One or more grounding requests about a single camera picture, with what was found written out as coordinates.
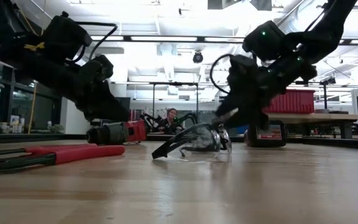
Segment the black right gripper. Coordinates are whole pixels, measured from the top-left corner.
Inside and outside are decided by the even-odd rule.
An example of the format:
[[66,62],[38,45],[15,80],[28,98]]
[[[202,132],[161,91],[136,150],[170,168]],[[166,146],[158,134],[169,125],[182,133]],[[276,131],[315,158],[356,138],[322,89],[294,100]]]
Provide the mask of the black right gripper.
[[223,124],[228,128],[247,124],[258,126],[267,124],[269,117],[262,109],[269,105],[272,98],[284,93],[287,86],[274,77],[268,77],[271,86],[262,86],[257,82],[256,76],[233,80],[227,76],[230,91],[224,99],[224,106],[215,111],[215,123]]

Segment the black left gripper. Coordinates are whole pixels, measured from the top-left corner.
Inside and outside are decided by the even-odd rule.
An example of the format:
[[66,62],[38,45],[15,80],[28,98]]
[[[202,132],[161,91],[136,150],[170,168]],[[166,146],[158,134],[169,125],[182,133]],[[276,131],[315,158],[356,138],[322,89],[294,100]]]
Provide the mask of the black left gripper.
[[79,78],[75,82],[73,102],[89,121],[108,119],[126,122],[130,117],[130,112],[111,94],[106,80]]

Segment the clear black safety glasses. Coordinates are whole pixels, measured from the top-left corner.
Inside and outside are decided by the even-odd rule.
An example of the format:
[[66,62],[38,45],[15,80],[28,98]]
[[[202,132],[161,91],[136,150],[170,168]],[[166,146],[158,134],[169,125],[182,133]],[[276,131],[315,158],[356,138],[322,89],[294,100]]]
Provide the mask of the clear black safety glasses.
[[232,154],[232,142],[223,124],[200,123],[180,131],[152,153],[153,159],[178,157],[217,158],[223,151]]

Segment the red black drill battery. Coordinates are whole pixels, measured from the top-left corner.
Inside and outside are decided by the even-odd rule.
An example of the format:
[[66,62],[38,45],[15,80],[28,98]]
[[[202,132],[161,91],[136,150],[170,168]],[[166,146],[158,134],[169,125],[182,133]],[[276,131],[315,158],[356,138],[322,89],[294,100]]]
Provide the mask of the red black drill battery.
[[244,142],[249,147],[283,147],[287,144],[285,125],[278,120],[269,121],[267,129],[250,124]]

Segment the person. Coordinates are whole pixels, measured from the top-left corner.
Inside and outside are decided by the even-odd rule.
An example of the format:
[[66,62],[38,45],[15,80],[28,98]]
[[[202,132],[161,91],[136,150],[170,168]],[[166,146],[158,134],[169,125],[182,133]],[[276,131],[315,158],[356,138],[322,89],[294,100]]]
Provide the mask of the person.
[[183,127],[180,124],[176,124],[174,119],[177,117],[177,110],[170,108],[167,111],[167,117],[157,126],[159,132],[164,134],[176,134],[181,131]]

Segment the red plastic bin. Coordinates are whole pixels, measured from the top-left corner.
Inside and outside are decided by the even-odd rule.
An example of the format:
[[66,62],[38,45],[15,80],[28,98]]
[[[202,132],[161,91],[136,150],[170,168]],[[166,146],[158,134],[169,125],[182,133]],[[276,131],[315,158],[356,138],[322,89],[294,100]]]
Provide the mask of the red plastic bin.
[[277,95],[262,111],[265,113],[311,114],[314,113],[314,90],[287,90]]

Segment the wooden work table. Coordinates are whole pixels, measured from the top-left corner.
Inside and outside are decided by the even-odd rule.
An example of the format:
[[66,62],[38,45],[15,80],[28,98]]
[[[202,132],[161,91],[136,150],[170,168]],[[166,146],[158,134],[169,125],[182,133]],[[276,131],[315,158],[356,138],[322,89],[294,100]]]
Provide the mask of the wooden work table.
[[286,124],[335,124],[340,128],[341,139],[352,139],[352,124],[358,120],[356,114],[288,114],[268,113],[269,120],[280,120]]

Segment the black overhead light bar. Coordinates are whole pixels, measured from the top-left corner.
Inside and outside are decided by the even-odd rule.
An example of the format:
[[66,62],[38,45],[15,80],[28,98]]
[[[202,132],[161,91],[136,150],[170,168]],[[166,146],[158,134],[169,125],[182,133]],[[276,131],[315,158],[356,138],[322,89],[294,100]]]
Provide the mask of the black overhead light bar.
[[[209,43],[241,44],[243,37],[208,36],[169,36],[169,35],[112,35],[105,39],[110,42],[173,42],[173,43]],[[341,39],[339,45],[358,45],[358,39]]]

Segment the white bottles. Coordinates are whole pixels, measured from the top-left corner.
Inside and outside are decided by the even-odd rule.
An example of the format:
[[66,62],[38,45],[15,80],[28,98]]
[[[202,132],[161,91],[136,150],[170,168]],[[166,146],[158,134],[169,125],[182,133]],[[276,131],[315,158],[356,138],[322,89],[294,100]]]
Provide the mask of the white bottles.
[[24,131],[25,118],[19,115],[11,115],[9,124],[12,133],[21,134]]

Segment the red black cordless drill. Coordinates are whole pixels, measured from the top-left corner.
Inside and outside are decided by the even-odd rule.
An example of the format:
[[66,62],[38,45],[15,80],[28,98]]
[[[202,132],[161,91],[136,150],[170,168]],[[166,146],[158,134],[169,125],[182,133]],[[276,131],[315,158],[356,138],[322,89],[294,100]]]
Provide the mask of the red black cordless drill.
[[143,120],[104,124],[86,132],[88,143],[97,145],[119,145],[126,142],[146,140],[147,127]]

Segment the red handled pliers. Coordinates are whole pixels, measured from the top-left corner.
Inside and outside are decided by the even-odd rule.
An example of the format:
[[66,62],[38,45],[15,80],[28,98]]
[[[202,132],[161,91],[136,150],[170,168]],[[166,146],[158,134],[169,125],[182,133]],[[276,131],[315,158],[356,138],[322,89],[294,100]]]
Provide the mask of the red handled pliers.
[[85,159],[120,156],[125,147],[121,145],[98,146],[96,144],[69,144],[30,146],[0,150],[0,171],[30,166],[54,166]]

